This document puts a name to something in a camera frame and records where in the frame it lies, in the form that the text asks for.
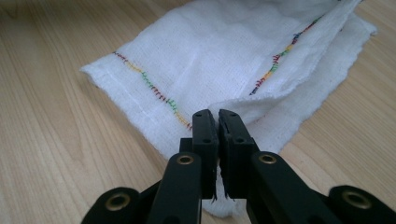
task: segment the screw hole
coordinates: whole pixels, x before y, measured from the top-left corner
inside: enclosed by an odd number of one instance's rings
[[[131,198],[126,193],[115,193],[106,201],[106,208],[109,211],[115,212],[120,211],[122,208],[126,207]]]
[[[245,142],[245,139],[242,138],[242,137],[237,137],[237,138],[236,138],[236,142],[237,142],[237,143],[244,143],[244,142]]]
[[[266,164],[274,164],[274,163],[276,163],[276,158],[271,156],[271,155],[268,155],[268,154],[260,155],[259,160],[261,162],[266,163]]]
[[[188,165],[188,164],[192,164],[194,162],[194,158],[191,156],[179,156],[177,158],[177,163],[181,164],[181,165]]]
[[[370,200],[358,192],[345,190],[342,194],[344,201],[360,209],[369,209],[372,204]]]

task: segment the white cloth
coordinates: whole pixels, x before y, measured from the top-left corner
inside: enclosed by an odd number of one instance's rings
[[[168,12],[82,71],[166,159],[191,116],[238,113],[261,150],[279,152],[347,76],[375,27],[360,0],[197,0]],[[240,201],[204,202],[225,217]]]

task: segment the wood grain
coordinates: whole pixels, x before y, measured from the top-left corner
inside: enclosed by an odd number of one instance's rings
[[[78,70],[185,2],[0,1],[0,223],[79,223],[106,190],[162,177],[166,161]],[[396,4],[356,11],[378,35],[281,156],[313,189],[353,185],[396,209]]]

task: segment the stitched line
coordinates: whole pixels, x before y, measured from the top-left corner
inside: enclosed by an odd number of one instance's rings
[[[260,78],[259,80],[256,81],[256,86],[253,89],[253,91],[249,94],[249,95],[254,95],[256,94],[257,90],[259,89],[259,87],[262,85],[262,83],[267,80],[279,67],[279,60],[284,57],[285,55],[287,55],[294,47],[294,45],[298,42],[298,39],[300,38],[300,36],[305,33],[306,31],[308,31],[309,29],[311,29],[312,26],[315,25],[315,23],[317,23],[320,20],[321,17],[315,19],[314,21],[312,21],[311,24],[309,24],[307,27],[305,27],[305,29],[303,29],[300,33],[295,34],[294,38],[291,40],[291,44],[289,44],[285,50],[283,50],[282,52],[278,53],[277,55],[273,56],[273,64],[270,68],[270,70],[268,70],[267,73],[265,73],[262,78]]]
[[[162,94],[162,92],[156,87],[154,86],[154,84],[151,82],[151,80],[148,77],[148,74],[143,71],[141,68],[137,67],[136,65],[134,65],[133,63],[129,62],[129,60],[123,56],[122,54],[114,51],[113,54],[115,54],[118,58],[120,58],[123,63],[131,70],[140,73],[143,81],[146,83],[146,85],[152,90],[152,92],[154,93],[154,95],[161,100],[162,102],[164,102],[165,104],[169,105],[170,108],[172,109],[175,117],[189,130],[192,130],[192,125],[186,120],[184,119],[184,117],[180,114],[180,112],[178,112],[177,110],[177,104],[174,100],[172,100],[171,98],[166,97],[165,95]]]

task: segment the wooden table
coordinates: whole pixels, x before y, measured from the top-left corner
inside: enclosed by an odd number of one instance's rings
[[[185,1],[0,2],[0,223],[79,223],[108,189],[162,178],[166,161],[78,69]],[[353,185],[396,209],[396,4],[356,11],[378,35],[281,156],[313,189]]]

